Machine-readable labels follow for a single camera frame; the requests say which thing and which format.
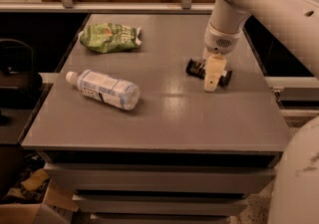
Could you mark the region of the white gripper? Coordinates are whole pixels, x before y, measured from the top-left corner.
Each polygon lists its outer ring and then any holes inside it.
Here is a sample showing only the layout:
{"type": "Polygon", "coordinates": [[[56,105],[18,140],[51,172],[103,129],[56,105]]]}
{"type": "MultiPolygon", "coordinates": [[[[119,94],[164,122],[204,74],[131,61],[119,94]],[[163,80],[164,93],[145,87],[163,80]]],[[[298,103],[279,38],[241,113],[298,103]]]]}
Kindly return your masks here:
{"type": "Polygon", "coordinates": [[[226,59],[223,55],[227,55],[234,50],[241,34],[242,31],[224,33],[215,29],[210,23],[207,24],[202,54],[202,57],[206,60],[204,89],[207,92],[213,92],[217,88],[219,79],[226,67],[226,59]]]}

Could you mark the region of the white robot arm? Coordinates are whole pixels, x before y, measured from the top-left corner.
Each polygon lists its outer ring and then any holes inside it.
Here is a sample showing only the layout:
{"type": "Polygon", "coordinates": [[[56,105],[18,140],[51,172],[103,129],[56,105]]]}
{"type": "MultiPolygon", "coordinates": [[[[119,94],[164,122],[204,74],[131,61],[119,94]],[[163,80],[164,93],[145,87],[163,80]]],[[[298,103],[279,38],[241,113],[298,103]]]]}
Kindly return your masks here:
{"type": "MultiPolygon", "coordinates": [[[[204,56],[226,55],[254,16],[313,75],[319,74],[319,6],[312,0],[216,0],[204,56]]],[[[278,165],[267,224],[319,224],[319,117],[290,139],[278,165]]]]}

